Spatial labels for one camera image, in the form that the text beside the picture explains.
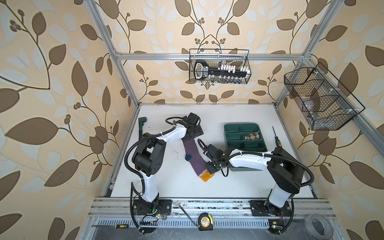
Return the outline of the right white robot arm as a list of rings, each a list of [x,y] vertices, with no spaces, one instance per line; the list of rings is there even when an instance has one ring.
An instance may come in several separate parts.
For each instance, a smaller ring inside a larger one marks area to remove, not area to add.
[[[198,139],[203,154],[209,159],[206,163],[210,174],[223,169],[249,168],[267,171],[275,181],[275,186],[266,201],[257,206],[256,201],[250,201],[253,216],[282,216],[284,212],[294,212],[294,204],[288,204],[300,189],[311,185],[314,180],[312,171],[297,161],[282,147],[276,147],[272,152],[242,151],[227,148],[222,151],[213,145],[206,145]]]

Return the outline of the green plastic organizer tray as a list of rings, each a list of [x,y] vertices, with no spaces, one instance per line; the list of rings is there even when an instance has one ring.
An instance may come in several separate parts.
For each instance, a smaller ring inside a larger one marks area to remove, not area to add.
[[[244,135],[258,132],[261,136],[256,141],[245,141]],[[224,135],[227,148],[235,148],[249,152],[267,152],[263,134],[256,123],[227,123],[224,125]]]

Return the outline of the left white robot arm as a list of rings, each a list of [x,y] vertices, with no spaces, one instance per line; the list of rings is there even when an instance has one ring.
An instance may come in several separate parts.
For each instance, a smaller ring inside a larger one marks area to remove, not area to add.
[[[197,176],[206,182],[212,175],[207,170],[195,141],[204,133],[200,117],[190,113],[184,117],[167,118],[166,123],[172,125],[172,128],[155,135],[143,132],[146,121],[145,117],[139,118],[139,140],[129,147],[124,156],[125,167],[139,176],[142,184],[140,192],[134,186],[131,187],[130,212],[132,216],[162,216],[171,212],[172,202],[159,199],[155,174],[163,164],[168,145],[182,140],[185,160],[190,163]]]

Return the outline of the beige argyle sock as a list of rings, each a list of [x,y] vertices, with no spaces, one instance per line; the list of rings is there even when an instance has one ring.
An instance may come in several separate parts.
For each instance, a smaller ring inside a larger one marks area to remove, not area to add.
[[[245,141],[256,141],[261,138],[260,134],[258,132],[250,133],[247,135],[244,135]]]

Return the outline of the purple sock yellow cuff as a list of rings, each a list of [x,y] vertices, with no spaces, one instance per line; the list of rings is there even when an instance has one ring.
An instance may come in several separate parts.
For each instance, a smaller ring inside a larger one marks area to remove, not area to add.
[[[185,160],[190,163],[196,175],[201,178],[204,182],[210,180],[212,175],[206,167],[206,162],[199,153],[197,144],[194,139],[190,139],[183,142],[185,148]]]

